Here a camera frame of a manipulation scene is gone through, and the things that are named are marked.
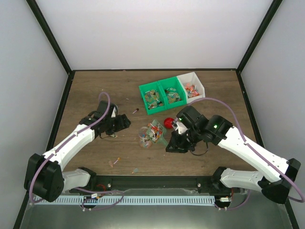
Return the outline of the green slotted scoop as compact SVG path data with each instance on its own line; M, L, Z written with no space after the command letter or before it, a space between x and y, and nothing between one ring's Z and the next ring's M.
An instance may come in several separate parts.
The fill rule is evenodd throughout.
M148 124L148 129L145 134L153 144L163 144L164 146L167 146L168 142L165 139L166 133L166 128L159 121L154 119Z

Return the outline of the clear plastic jar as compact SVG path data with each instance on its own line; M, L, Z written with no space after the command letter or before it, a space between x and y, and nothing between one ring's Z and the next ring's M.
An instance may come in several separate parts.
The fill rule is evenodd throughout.
M139 146L142 148L149 148L152 146L152 141L148 138L146 134L148 130L147 126L143 126L139 129L138 136L139 136Z

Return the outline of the green double candy bin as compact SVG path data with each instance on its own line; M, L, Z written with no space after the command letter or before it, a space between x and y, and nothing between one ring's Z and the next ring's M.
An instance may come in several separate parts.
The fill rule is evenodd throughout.
M176 76L142 84L139 90L148 115L187 104L183 86Z

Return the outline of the white candy bin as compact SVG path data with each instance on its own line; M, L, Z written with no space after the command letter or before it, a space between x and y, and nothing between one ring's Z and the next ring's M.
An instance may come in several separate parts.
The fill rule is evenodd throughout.
M177 79L183 88L187 104L205 98L205 88L195 72L178 75Z

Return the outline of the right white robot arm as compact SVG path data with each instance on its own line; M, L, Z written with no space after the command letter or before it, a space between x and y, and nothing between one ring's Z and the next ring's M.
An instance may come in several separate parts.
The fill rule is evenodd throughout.
M267 199L284 204L288 199L301 163L279 157L240 133L231 122L219 115L207 119L193 106L183 108L173 122L174 130L166 152L194 152L201 141L219 146L254 167L255 171L218 167L212 176L212 188L243 188L261 192Z

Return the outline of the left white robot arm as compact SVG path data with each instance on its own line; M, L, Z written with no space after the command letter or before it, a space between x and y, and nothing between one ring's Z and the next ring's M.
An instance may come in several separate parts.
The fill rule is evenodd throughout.
M130 125L125 114L118 114L117 105L100 101L98 108L81 119L73 132L57 146L43 155L33 154L29 158L24 188L30 196L36 195L48 202L75 188L93 192L97 188L95 172L85 167L65 172L65 167L81 149L103 133L114 137Z

